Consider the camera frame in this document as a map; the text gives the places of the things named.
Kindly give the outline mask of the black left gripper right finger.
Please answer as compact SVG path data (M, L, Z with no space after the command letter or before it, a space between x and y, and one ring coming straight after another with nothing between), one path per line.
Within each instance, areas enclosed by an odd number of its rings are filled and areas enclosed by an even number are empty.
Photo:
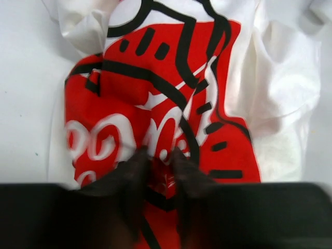
M172 152L176 210L182 248L233 248L233 202L226 189Z

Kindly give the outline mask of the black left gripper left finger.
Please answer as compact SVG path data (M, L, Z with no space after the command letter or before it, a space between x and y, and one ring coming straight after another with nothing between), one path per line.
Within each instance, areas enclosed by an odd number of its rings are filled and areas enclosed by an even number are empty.
M140 148L99 180L73 190L83 248L133 248L139 239L149 174L147 148Z

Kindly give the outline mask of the white red printed t-shirt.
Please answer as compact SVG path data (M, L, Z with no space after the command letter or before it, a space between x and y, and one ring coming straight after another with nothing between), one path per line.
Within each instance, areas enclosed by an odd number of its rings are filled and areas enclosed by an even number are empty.
M320 43L264 1L45 1L81 60L53 116L48 176L87 186L146 146L135 248L179 248L171 153L219 183L297 182Z

